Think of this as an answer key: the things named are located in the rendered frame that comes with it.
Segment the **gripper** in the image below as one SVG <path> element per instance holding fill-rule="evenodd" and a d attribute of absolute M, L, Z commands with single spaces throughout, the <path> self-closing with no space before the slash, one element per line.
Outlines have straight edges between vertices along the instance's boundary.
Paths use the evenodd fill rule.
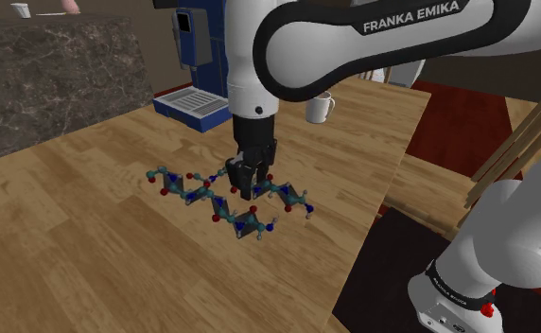
<path fill-rule="evenodd" d="M 275 116 L 250 119 L 233 116 L 233 135 L 237 143 L 237 156 L 225 162 L 232 186 L 240 192 L 240 198 L 252 198 L 252 179 L 256 171 L 258 183 L 267 179 L 269 168 L 274 164 L 277 142 L 274 137 Z M 256 167 L 256 151 L 260 149 L 260 162 Z"/>

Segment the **teal red blue molecule model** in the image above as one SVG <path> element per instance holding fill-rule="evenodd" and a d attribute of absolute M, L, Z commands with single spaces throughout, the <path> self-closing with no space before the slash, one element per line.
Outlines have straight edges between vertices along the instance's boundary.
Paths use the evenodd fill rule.
<path fill-rule="evenodd" d="M 257 216 L 256 205 L 251 205 L 243 213 L 231 211 L 227 198 L 220 196 L 211 188 L 219 177 L 227 174 L 226 168 L 203 177 L 199 173 L 180 174 L 169 171 L 165 166 L 158 166 L 155 170 L 147 171 L 146 178 L 149 183 L 154 184 L 156 176 L 161 175 L 163 185 L 160 194 L 162 196 L 177 195 L 186 206 L 198 201 L 209 201 L 213 210 L 211 220 L 214 223 L 225 220 L 231 224 L 237 239 L 256 233 L 256 239 L 261 240 L 265 232 L 270 233 L 275 229 L 278 218 L 275 217 L 270 222 L 261 221 Z M 287 213 L 291 212 L 294 206 L 302 205 L 305 208 L 306 219 L 310 219 L 315 210 L 315 207 L 307 201 L 306 190 L 299 194 L 290 182 L 275 184 L 271 174 L 268 174 L 261 182 L 251 184 L 248 189 L 254 200 L 263 195 L 267 195 L 270 199 L 277 196 L 284 204 L 284 210 Z"/>

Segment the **white mug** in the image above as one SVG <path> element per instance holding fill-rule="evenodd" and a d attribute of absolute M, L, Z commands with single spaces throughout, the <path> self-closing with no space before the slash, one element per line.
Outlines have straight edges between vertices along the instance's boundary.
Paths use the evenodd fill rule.
<path fill-rule="evenodd" d="M 305 120 L 312 124 L 324 123 L 336 106 L 329 92 L 323 92 L 310 99 L 305 105 Z"/>

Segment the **blue coffee machine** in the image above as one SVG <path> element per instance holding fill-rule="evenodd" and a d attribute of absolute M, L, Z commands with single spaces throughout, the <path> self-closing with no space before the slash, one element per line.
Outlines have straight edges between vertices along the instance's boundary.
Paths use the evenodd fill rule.
<path fill-rule="evenodd" d="M 224 42 L 226 0 L 152 2 L 156 9 L 172 10 L 180 66 L 192 79 L 189 86 L 154 98 L 155 111 L 199 132 L 231 119 Z"/>

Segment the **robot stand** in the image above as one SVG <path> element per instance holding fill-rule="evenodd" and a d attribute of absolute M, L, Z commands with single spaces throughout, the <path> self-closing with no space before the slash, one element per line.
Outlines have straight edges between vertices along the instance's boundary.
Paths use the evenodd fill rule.
<path fill-rule="evenodd" d="M 351 333 L 431 333 L 419 324 L 407 284 L 449 241 L 393 209 L 371 227 L 332 313 Z M 501 285 L 504 333 L 541 333 L 541 295 Z"/>

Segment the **dark marble counter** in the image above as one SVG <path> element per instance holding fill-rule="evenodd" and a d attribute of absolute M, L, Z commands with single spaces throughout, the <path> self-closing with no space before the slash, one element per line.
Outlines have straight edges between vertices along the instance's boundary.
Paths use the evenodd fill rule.
<path fill-rule="evenodd" d="M 0 20 L 0 157 L 150 103 L 131 19 Z"/>

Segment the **wooden chair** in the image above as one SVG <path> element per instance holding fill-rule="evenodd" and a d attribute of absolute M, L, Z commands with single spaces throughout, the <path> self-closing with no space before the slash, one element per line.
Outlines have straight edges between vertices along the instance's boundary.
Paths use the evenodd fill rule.
<path fill-rule="evenodd" d="M 430 98 L 377 214 L 395 208 L 453 238 L 485 186 L 541 160 L 541 101 L 417 80 Z"/>

